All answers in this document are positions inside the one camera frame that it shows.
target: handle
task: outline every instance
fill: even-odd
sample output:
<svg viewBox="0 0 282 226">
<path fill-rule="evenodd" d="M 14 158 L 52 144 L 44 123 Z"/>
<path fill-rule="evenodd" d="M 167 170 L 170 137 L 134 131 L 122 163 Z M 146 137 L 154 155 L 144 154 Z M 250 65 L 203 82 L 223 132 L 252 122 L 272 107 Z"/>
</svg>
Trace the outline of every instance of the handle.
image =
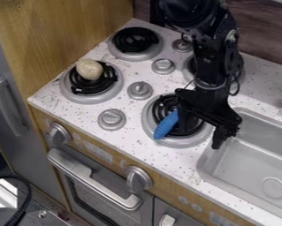
<svg viewBox="0 0 282 226">
<path fill-rule="evenodd" d="M 125 211 L 135 212 L 140 207 L 141 199 L 139 197 L 131 194 L 126 200 L 123 199 L 115 192 L 92 179 L 92 170 L 84 164 L 76 161 L 69 154 L 54 147 L 50 150 L 48 159 L 66 175 L 84 184 L 98 195 L 104 197 L 112 204 L 123 208 Z"/>
<path fill-rule="evenodd" d="M 0 77 L 0 110 L 13 134 L 19 137 L 27 130 L 27 127 L 23 124 L 18 105 L 8 86 L 7 79 L 5 77 Z"/>
<path fill-rule="evenodd" d="M 176 220 L 170 215 L 163 215 L 161 221 L 159 222 L 159 226 L 174 226 Z"/>
</svg>

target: drain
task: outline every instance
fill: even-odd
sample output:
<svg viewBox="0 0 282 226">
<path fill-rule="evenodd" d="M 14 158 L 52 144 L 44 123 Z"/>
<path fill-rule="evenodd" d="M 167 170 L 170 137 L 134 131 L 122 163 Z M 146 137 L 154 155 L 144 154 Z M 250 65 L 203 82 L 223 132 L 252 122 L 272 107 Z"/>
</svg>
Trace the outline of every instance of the drain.
<svg viewBox="0 0 282 226">
<path fill-rule="evenodd" d="M 270 198 L 282 198 L 282 182 L 277 178 L 266 178 L 263 180 L 263 192 Z"/>
</svg>

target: gray knob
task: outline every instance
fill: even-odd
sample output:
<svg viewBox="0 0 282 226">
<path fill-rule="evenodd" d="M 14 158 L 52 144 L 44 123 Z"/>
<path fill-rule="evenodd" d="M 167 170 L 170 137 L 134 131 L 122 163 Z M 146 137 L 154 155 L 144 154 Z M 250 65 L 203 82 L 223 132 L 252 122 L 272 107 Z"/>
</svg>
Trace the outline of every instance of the gray knob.
<svg viewBox="0 0 282 226">
<path fill-rule="evenodd" d="M 153 88 L 150 84 L 143 81 L 134 82 L 127 90 L 128 95 L 137 101 L 147 100 L 153 94 Z"/>
<path fill-rule="evenodd" d="M 61 124 L 51 123 L 49 141 L 54 146 L 60 146 L 69 144 L 72 141 L 72 136 Z"/>
<path fill-rule="evenodd" d="M 193 50 L 192 42 L 186 42 L 181 39 L 174 41 L 172 47 L 179 53 L 187 53 Z"/>
<path fill-rule="evenodd" d="M 151 177 L 143 169 L 130 166 L 127 169 L 126 184 L 130 192 L 139 194 L 141 191 L 148 190 L 152 187 L 153 182 Z"/>
<path fill-rule="evenodd" d="M 175 70 L 175 64 L 169 59 L 157 59 L 152 64 L 153 72 L 157 74 L 170 74 Z"/>
<path fill-rule="evenodd" d="M 97 121 L 105 131 L 116 131 L 126 124 L 126 115 L 119 109 L 107 109 L 99 115 Z"/>
</svg>

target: white countertop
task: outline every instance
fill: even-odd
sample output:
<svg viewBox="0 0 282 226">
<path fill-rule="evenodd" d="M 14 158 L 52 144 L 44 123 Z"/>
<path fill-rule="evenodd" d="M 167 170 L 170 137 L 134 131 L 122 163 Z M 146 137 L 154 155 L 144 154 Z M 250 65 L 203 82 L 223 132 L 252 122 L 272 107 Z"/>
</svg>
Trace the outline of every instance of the white countertop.
<svg viewBox="0 0 282 226">
<path fill-rule="evenodd" d="M 176 32 L 138 19 L 132 19 L 127 26 L 145 26 L 153 29 L 163 36 L 166 48 L 153 59 L 138 63 L 121 61 L 112 56 L 108 51 L 107 40 L 88 52 L 84 56 L 85 58 L 110 62 L 123 72 L 125 84 L 117 96 L 110 101 L 96 105 L 80 105 L 70 102 L 60 93 L 57 79 L 61 75 L 58 75 L 57 78 L 28 98 L 29 104 L 61 119 L 89 137 L 100 140 L 121 154 L 158 171 L 187 189 L 254 224 L 282 226 L 281 218 L 200 178 L 195 166 L 210 138 L 197 147 L 174 149 L 158 145 L 145 134 L 141 128 L 141 110 L 147 101 L 130 99 L 126 93 L 128 86 L 135 81 L 146 81 L 154 88 L 153 97 L 169 93 L 178 87 L 184 87 L 187 82 L 179 68 L 182 67 L 190 53 L 178 53 L 171 48 L 172 42 L 180 37 L 180 34 Z M 278 105 L 282 102 L 282 65 L 246 54 L 243 56 L 246 65 L 246 79 L 241 85 L 240 94 L 236 97 L 230 97 L 231 105 L 251 109 L 282 121 L 282 118 L 277 116 Z M 171 59 L 178 70 L 170 75 L 153 73 L 152 62 L 162 57 Z M 101 112 L 114 108 L 121 109 L 126 113 L 126 126 L 115 132 L 104 131 L 96 120 Z"/>
</svg>

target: black cable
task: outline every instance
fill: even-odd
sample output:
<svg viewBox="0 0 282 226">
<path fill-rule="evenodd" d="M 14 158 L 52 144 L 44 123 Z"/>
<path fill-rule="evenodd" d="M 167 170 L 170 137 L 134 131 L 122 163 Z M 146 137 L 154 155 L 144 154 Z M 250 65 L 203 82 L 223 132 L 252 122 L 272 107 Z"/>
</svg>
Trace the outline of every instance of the black cable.
<svg viewBox="0 0 282 226">
<path fill-rule="evenodd" d="M 22 177 L 18 177 L 15 175 L 1 175 L 0 179 L 16 179 L 23 183 L 27 188 L 27 197 L 25 198 L 22 206 L 17 210 L 17 212 L 11 217 L 11 219 L 4 225 L 4 226 L 16 226 L 18 225 L 19 221 L 25 215 L 29 202 L 32 198 L 32 189 L 30 184 Z"/>
<path fill-rule="evenodd" d="M 232 84 L 233 82 L 236 82 L 237 89 L 236 89 L 236 91 L 235 91 L 234 93 L 231 93 L 230 90 L 227 90 L 227 92 L 228 92 L 228 94 L 229 94 L 230 96 L 236 96 L 236 95 L 238 95 L 238 93 L 240 92 L 240 81 L 239 81 L 239 78 L 240 78 L 241 74 L 242 74 L 242 71 L 240 71 L 240 72 L 238 73 L 238 75 L 236 75 L 235 73 L 233 74 L 233 80 L 232 80 L 231 84 Z"/>
<path fill-rule="evenodd" d="M 184 89 L 187 89 L 193 82 L 194 82 L 194 79 L 192 79 L 192 80 L 184 87 Z"/>
</svg>

